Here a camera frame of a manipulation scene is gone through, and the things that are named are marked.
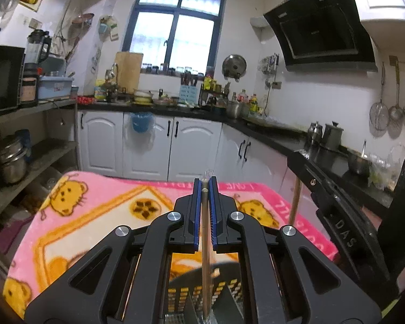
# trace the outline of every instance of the metal screw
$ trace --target metal screw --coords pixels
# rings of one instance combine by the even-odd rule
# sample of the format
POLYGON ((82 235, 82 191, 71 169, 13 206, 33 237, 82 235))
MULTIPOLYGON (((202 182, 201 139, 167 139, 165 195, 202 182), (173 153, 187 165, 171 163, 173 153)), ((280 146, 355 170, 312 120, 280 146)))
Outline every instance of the metal screw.
POLYGON ((178 212, 169 212, 168 219, 172 220, 173 222, 179 220, 181 218, 181 214, 178 212))
POLYGON ((242 212, 232 212, 230 214, 231 218, 233 220, 242 220, 244 218, 244 214, 242 212))
POLYGON ((282 232, 286 236, 293 236, 293 235, 295 235, 295 228, 291 225, 286 225, 282 228, 282 232))
POLYGON ((126 236, 129 233, 129 228, 127 226, 119 226, 116 229, 116 235, 117 236, 126 236))

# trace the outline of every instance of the stainless steel pot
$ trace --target stainless steel pot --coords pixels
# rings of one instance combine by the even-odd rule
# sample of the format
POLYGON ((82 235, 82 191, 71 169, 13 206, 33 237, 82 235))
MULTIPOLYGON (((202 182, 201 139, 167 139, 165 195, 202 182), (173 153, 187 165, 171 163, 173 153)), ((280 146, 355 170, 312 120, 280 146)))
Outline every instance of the stainless steel pot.
POLYGON ((227 116, 233 119, 240 117, 242 103, 237 101, 228 101, 227 116))
POLYGON ((366 155, 363 157, 355 150, 348 150, 348 169, 357 175, 362 175, 366 178, 370 174, 370 162, 366 155))
POLYGON ((0 167, 2 178, 6 184, 15 184, 24 178, 27 173, 27 162, 25 154, 27 149, 23 149, 18 155, 0 167))
POLYGON ((0 140, 0 164, 12 160, 13 157, 20 154, 22 149, 22 142, 16 135, 9 135, 0 140))

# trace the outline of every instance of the plate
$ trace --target plate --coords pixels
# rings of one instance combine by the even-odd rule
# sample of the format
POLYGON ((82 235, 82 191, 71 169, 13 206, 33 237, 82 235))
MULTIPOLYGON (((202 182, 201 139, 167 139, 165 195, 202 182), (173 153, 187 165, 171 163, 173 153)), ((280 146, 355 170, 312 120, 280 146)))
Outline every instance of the plate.
POLYGON ((133 104, 137 104, 140 106, 151 106, 153 103, 152 102, 138 102, 138 101, 134 101, 133 104))

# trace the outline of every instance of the pot lid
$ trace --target pot lid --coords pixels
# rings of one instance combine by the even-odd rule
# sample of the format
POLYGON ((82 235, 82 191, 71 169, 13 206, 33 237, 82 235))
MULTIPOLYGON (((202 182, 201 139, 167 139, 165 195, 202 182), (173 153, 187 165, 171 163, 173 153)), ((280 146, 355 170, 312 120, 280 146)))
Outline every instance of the pot lid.
POLYGON ((0 140, 0 151, 9 149, 10 147, 20 143, 20 138, 16 135, 8 135, 3 140, 0 140))
POLYGON ((240 55, 229 55, 222 63, 222 74, 225 79, 233 77, 236 82, 246 72, 246 60, 240 55))

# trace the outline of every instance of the cable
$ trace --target cable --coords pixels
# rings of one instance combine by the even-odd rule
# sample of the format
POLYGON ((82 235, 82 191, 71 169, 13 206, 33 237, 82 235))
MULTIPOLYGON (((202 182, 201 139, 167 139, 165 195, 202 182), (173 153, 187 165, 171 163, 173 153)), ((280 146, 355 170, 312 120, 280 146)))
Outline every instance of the cable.
MULTIPOLYGON (((276 81, 276 76, 277 76, 278 67, 279 67, 279 54, 275 54, 275 55, 276 55, 276 68, 275 68, 275 77, 273 79, 273 83, 276 81)), ((263 111, 263 113, 264 113, 264 115, 266 117, 267 117, 266 109, 267 109, 267 106, 269 105, 269 98, 270 98, 270 90, 271 89, 272 89, 272 87, 269 87, 269 92, 267 93, 267 101, 266 101, 266 105, 265 105, 264 111, 263 111)))
POLYGON ((65 19, 65 17, 66 17, 67 11, 69 10, 69 7, 70 7, 70 5, 71 5, 72 0, 69 0, 68 4, 67 4, 67 6, 66 6, 65 12, 64 12, 64 14, 63 14, 63 17, 62 17, 62 19, 61 19, 61 21, 60 21, 60 28, 59 28, 59 31, 58 31, 58 33, 57 33, 57 37, 60 39, 60 43, 61 43, 61 46, 62 46, 62 49, 63 49, 64 56, 66 56, 66 48, 65 48, 65 43, 64 43, 64 42, 65 42, 65 41, 68 41, 68 42, 69 42, 69 41, 72 41, 72 40, 77 39, 78 37, 81 36, 81 34, 82 34, 82 32, 83 32, 83 29, 84 29, 84 18, 83 18, 83 8, 82 8, 82 3, 83 3, 83 1, 84 1, 84 0, 80 0, 80 3, 79 3, 79 11, 80 11, 80 16, 81 16, 81 29, 80 29, 80 32, 79 32, 79 34, 78 34, 77 36, 75 36, 74 38, 66 39, 66 38, 64 37, 64 35, 63 35, 63 23, 64 23, 64 19, 65 19))

